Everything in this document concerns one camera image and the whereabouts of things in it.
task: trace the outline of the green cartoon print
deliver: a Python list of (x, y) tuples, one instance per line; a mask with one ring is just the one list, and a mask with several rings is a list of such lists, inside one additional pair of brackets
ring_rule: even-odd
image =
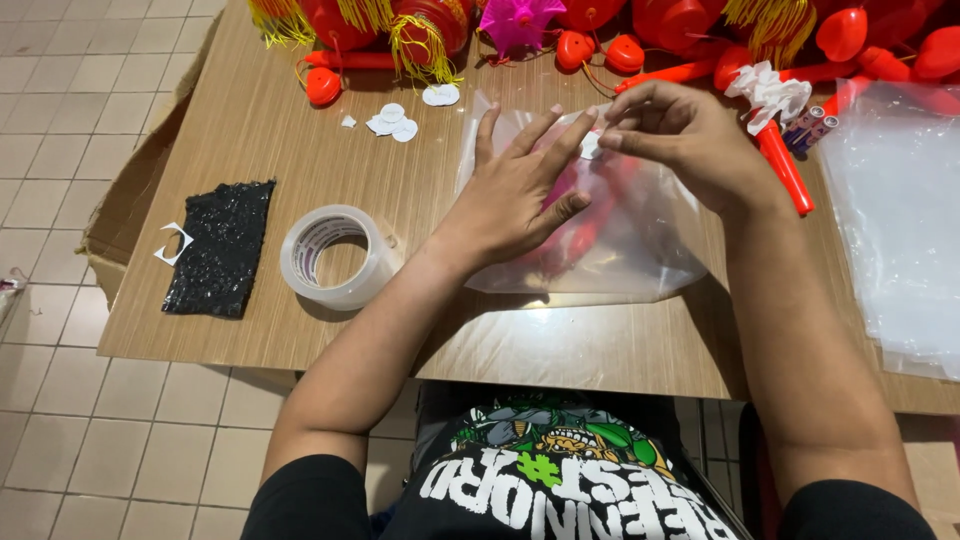
[(578, 455), (656, 469), (675, 479), (657, 447), (608, 412), (537, 395), (476, 407), (457, 431), (451, 450), (469, 444), (549, 454)]

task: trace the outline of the tape roll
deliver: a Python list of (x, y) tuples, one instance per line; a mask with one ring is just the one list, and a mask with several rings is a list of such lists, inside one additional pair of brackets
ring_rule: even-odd
[[(367, 258), (349, 280), (322, 287), (317, 280), (320, 253), (337, 238), (367, 238)], [(331, 309), (359, 309), (372, 300), (394, 276), (398, 265), (391, 246), (373, 220), (361, 209), (347, 205), (321, 207), (304, 215), (283, 238), (280, 272), (290, 288)]]

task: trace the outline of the person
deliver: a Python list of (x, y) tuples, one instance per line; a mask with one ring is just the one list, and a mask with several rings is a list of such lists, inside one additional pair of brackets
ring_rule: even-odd
[[(597, 117), (589, 108), (533, 151), (561, 112), (499, 156), (499, 107), (483, 117), (473, 175), (449, 213), (280, 411), (244, 540), (372, 537), (367, 435), (444, 307), (472, 274), (531, 251), (590, 204), (573, 190), (540, 211)], [(779, 538), (933, 538), (875, 374), (809, 262), (790, 199), (729, 111), (650, 81), (606, 118), (603, 148), (669, 166), (723, 222), (747, 382), (784, 507)], [(380, 538), (744, 537), (686, 466), (662, 402), (628, 414), (615, 395), (506, 388), (491, 399), (477, 389), (421, 392), (410, 481)], [(458, 405), (446, 415), (433, 406), (446, 403)]]

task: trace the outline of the black t-shirt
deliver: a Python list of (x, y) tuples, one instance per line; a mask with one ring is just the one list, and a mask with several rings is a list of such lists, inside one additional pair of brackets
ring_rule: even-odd
[[(380, 538), (741, 538), (686, 461), (678, 456), (675, 465), (664, 448), (583, 405), (518, 398), (475, 407), (433, 439)], [(346, 460), (302, 457), (257, 492), (242, 539), (367, 540), (366, 498), (363, 478)], [(893, 494), (825, 480), (793, 497), (780, 538), (934, 536)]]

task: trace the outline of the pink star lantern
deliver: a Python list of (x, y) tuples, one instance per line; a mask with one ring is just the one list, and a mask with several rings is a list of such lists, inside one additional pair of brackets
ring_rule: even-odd
[(518, 45), (530, 45), (539, 51), (546, 23), (555, 13), (565, 11), (561, 0), (490, 0), (480, 29), (490, 35), (502, 59), (507, 49)]

